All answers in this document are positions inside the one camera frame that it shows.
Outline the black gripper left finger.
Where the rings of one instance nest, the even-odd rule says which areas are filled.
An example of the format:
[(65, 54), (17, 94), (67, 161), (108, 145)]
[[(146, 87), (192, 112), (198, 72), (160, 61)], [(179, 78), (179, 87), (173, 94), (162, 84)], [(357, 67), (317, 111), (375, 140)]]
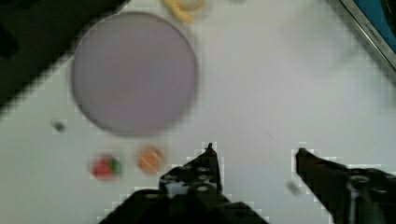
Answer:
[(211, 185), (222, 190), (218, 154), (212, 143), (198, 157), (172, 168), (159, 180), (160, 191), (168, 196), (183, 195), (190, 187), (201, 185)]

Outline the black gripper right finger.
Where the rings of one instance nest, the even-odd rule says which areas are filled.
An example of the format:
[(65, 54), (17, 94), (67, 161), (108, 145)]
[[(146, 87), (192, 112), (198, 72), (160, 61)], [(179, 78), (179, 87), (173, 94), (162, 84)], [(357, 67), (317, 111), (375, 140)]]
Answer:
[(395, 176), (348, 168), (301, 148), (296, 173), (331, 214), (334, 224), (396, 224)]

